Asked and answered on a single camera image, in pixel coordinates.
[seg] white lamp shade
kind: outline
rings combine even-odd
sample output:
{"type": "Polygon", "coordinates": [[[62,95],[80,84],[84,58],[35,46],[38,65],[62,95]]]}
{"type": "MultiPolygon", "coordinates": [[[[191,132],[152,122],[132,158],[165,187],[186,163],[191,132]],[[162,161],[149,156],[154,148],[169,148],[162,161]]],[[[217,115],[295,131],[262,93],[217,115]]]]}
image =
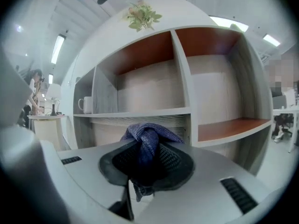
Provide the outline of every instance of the white lamp shade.
{"type": "Polygon", "coordinates": [[[58,84],[50,84],[47,95],[47,99],[61,99],[61,87],[58,84]]]}

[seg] mug handle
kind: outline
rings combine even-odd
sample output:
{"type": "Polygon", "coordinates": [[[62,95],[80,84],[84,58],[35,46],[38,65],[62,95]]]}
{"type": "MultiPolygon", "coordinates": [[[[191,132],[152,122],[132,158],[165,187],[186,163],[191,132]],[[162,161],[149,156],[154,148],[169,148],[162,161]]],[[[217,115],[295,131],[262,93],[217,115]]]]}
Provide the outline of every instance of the mug handle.
{"type": "Polygon", "coordinates": [[[80,100],[78,100],[78,107],[79,107],[80,110],[84,111],[84,109],[82,109],[82,108],[80,107],[80,100]]]}

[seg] woman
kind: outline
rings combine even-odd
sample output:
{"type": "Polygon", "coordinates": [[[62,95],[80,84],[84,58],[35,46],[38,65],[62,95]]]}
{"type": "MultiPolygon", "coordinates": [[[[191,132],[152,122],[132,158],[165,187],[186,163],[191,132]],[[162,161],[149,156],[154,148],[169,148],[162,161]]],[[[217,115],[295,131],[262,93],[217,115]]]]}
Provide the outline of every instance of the woman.
{"type": "Polygon", "coordinates": [[[38,111],[43,111],[42,108],[38,107],[37,104],[34,102],[32,96],[33,93],[35,92],[35,88],[34,88],[34,84],[36,82],[39,82],[42,79],[42,71],[40,69],[36,69],[36,70],[31,70],[28,72],[28,74],[26,75],[26,77],[24,78],[25,82],[29,85],[30,89],[32,90],[31,95],[29,96],[26,105],[24,107],[24,120],[25,120],[25,126],[26,128],[29,128],[29,118],[28,115],[30,113],[30,111],[32,110],[32,106],[34,106],[36,108],[36,110],[38,111]]]}

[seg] white mug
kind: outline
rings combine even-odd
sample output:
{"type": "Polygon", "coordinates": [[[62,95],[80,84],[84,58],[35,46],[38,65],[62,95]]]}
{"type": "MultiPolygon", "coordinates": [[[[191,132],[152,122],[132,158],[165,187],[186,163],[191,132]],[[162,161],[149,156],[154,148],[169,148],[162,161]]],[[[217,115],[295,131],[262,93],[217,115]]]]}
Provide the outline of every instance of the white mug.
{"type": "Polygon", "coordinates": [[[91,96],[85,96],[84,99],[78,100],[78,107],[84,114],[91,114],[93,109],[93,102],[91,96]],[[83,100],[83,108],[80,106],[80,101],[83,100]]]}

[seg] table lamp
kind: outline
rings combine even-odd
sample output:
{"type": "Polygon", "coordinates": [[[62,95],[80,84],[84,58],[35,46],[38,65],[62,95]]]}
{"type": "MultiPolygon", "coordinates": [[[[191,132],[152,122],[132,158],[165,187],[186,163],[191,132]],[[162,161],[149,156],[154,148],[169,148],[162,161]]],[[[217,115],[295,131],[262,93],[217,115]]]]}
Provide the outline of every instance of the table lamp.
{"type": "Polygon", "coordinates": [[[56,116],[55,112],[55,100],[61,99],[61,87],[58,84],[50,84],[47,94],[46,94],[47,99],[52,100],[52,113],[51,116],[56,116]]]}

